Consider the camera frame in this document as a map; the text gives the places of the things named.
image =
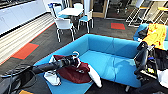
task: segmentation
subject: carpet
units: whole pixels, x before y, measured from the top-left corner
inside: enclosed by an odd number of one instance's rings
[[[125,30],[124,24],[121,23],[111,23],[111,28]]]
[[[18,59],[25,59],[29,54],[31,54],[39,45],[28,43],[22,47],[18,52],[16,52],[12,57]]]

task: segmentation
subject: lounge area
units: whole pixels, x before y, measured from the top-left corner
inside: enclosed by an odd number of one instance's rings
[[[65,19],[62,19],[61,16],[66,17],[64,13],[67,12],[57,14],[57,19],[53,17],[51,12],[38,16],[16,28],[17,32],[20,29],[20,31],[25,30],[31,34],[24,41],[21,39],[22,36],[17,36],[15,31],[11,31],[11,34],[16,36],[12,40],[13,36],[11,35],[9,39],[6,39],[11,42],[3,46],[3,53],[11,51],[11,54],[10,57],[0,63],[0,74],[4,74],[19,64],[45,64],[50,61],[52,55],[67,56],[77,51],[79,52],[79,59],[91,65],[99,74],[102,87],[99,88],[93,81],[76,84],[62,77],[61,85],[53,86],[44,78],[42,73],[34,78],[37,82],[33,86],[21,89],[17,94],[22,94],[19,93],[22,90],[33,94],[131,94],[133,90],[141,87],[139,79],[134,74],[137,69],[134,57],[138,54],[137,47],[140,44],[138,32],[144,30],[149,24],[145,23],[133,27],[129,26],[126,19],[94,17],[94,13],[92,15],[93,10],[88,12],[88,15],[91,13],[90,16],[85,15],[82,18],[79,16],[81,11],[83,10],[79,10],[77,15],[69,12],[71,15],[68,20],[66,19],[67,23],[61,23],[60,26],[56,20],[64,21]],[[168,49],[167,38],[166,36],[164,45],[166,49]],[[22,45],[12,47],[12,43],[16,41],[22,41],[20,42]]]

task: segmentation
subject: white chair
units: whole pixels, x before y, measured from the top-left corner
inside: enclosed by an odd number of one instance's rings
[[[57,18],[68,18],[69,16],[68,15],[61,15],[61,14],[58,14],[60,11],[61,11],[61,6],[56,6],[54,7],[54,11],[55,11],[55,15]]]
[[[55,19],[55,23],[57,25],[57,35],[58,35],[58,41],[59,42],[61,41],[60,36],[59,36],[59,30],[66,30],[66,29],[71,30],[72,39],[74,41],[74,35],[73,35],[72,28],[75,28],[75,27],[73,26],[73,23],[70,23],[70,19],[59,19],[59,18],[57,18],[57,19]]]
[[[88,12],[86,16],[83,16],[82,18],[79,19],[78,30],[79,30],[79,25],[80,25],[80,22],[81,22],[81,21],[87,23],[88,33],[89,33],[89,21],[90,21],[90,20],[92,20],[92,28],[93,28],[92,12],[93,12],[93,9],[92,9],[90,12]]]
[[[138,0],[136,2],[136,7],[134,8],[134,10],[131,12],[131,14],[128,16],[128,18],[126,19],[126,22],[129,22],[128,26],[134,26],[136,27],[135,25],[131,25],[132,22],[135,22],[137,21],[137,19],[139,18],[141,20],[140,24],[142,24],[143,22],[143,19],[145,18],[145,15],[147,13],[147,10],[149,9],[149,7],[142,7],[142,3],[144,2],[144,0]],[[140,17],[138,14],[140,12],[140,10],[146,10],[145,13],[142,15],[142,17]]]
[[[154,21],[154,23],[156,23],[158,20],[157,23],[160,23],[162,22],[164,25],[167,23],[168,21],[168,18],[165,19],[165,21],[162,20],[162,16],[164,15],[164,12],[168,12],[168,8],[166,7],[158,7],[158,10],[162,11],[161,14],[156,18],[156,20]]]
[[[76,8],[76,9],[83,9],[83,4],[81,4],[81,3],[75,3],[74,4],[74,8]]]

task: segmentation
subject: gray floor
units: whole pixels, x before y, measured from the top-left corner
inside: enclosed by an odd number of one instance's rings
[[[91,28],[91,21],[90,25],[90,33],[116,37],[116,38],[123,38],[132,40],[133,35],[137,28],[128,27],[125,21],[121,20],[112,20],[112,19],[103,19],[103,18],[93,18],[94,19],[94,28]],[[123,23],[125,26],[125,30],[119,29],[112,29],[111,23]],[[57,49],[65,46],[66,44],[72,41],[71,33],[69,30],[63,31],[64,34],[61,35],[61,42],[58,42],[57,33],[56,33],[56,25],[53,24],[47,30],[45,30],[42,34],[36,37],[34,40],[31,41],[33,44],[38,44],[39,47],[35,49],[26,59],[21,60],[17,58],[9,58],[4,64],[0,66],[0,74],[5,73],[6,71],[14,68],[18,64],[30,64],[33,65],[43,57],[47,56],[48,54],[56,51]],[[81,37],[82,35],[87,33],[86,24],[84,26],[80,26],[80,30],[76,32],[75,39]],[[50,94],[50,91],[44,82],[43,79],[37,77],[37,83],[28,89],[25,89],[29,92],[34,94]],[[92,85],[92,87],[86,92],[86,94],[127,94],[124,89],[124,85],[120,85],[117,83],[109,82],[106,80],[102,80],[103,88],[99,89]]]

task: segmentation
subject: blue cushion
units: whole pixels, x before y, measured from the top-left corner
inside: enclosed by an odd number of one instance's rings
[[[164,49],[168,50],[168,41],[164,41]]]
[[[58,15],[58,18],[68,18],[68,15]]]
[[[87,22],[88,18],[87,16],[83,16],[82,18],[79,19],[79,21]]]
[[[113,38],[100,36],[100,35],[89,35],[89,50],[114,54]]]
[[[137,41],[114,38],[115,55],[133,59],[138,53],[139,44]]]
[[[89,50],[79,58],[82,62],[90,64],[101,78],[114,81],[113,55]]]
[[[52,94],[84,94],[93,84],[93,82],[76,84],[62,77],[60,77],[60,79],[60,86],[53,86],[47,81],[48,87],[50,88]]]
[[[114,67],[116,73],[115,82],[129,85],[132,87],[140,87],[141,83],[136,79],[134,71],[137,69],[134,59],[116,56],[114,59]]]

